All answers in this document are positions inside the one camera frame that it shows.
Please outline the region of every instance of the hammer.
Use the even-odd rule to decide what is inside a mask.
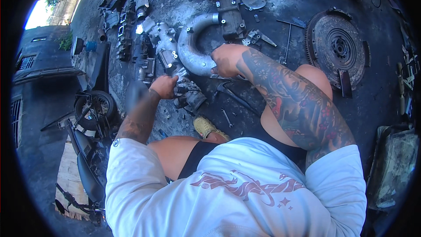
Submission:
[[[241,104],[242,106],[244,106],[245,108],[247,108],[250,112],[254,113],[255,115],[257,115],[258,117],[260,117],[260,114],[253,108],[251,108],[251,106],[244,101],[243,99],[241,99],[240,97],[236,96],[230,89],[226,88],[224,86],[224,84],[226,84],[227,82],[223,82],[221,84],[218,85],[216,92],[213,94],[213,100],[215,100],[215,97],[217,96],[218,92],[223,92],[228,94],[232,99],[234,99],[236,102],[238,102],[239,104]]]

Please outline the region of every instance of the tattooed arm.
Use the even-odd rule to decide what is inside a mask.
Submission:
[[[178,76],[171,78],[164,75],[157,78],[149,88],[150,99],[140,101],[126,116],[115,139],[130,138],[146,144],[152,131],[158,103],[161,99],[173,98],[177,80]]]
[[[263,95],[288,137],[308,151],[306,168],[336,149],[355,144],[332,101],[298,73],[242,45],[222,45],[211,56],[217,64],[214,73],[241,74]]]

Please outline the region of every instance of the flywheel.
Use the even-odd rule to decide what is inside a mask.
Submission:
[[[355,90],[369,57],[351,19],[349,14],[334,7],[314,15],[306,26],[309,63],[321,69],[332,87],[338,89],[341,89],[339,69],[349,72],[351,89]]]

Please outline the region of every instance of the white t-shirt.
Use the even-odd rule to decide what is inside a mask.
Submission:
[[[106,217],[114,236],[357,236],[366,183],[356,145],[304,174],[273,146],[238,138],[167,185],[156,153],[122,138],[111,147]]]

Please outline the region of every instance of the leg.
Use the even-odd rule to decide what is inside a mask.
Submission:
[[[227,140],[220,134],[211,132],[206,139],[198,139],[191,136],[170,136],[168,138],[153,141],[148,146],[156,152],[165,176],[176,180],[186,164],[192,149],[199,141],[216,144],[225,143]]]
[[[322,90],[331,100],[333,99],[330,82],[324,72],[322,72],[320,69],[309,64],[304,64],[299,66],[295,72],[307,78],[310,82],[319,87],[319,89]],[[265,129],[265,131],[274,139],[286,145],[298,147],[287,136],[287,134],[285,134],[284,130],[282,130],[268,105],[266,105],[262,116],[260,117],[260,123],[263,129]]]

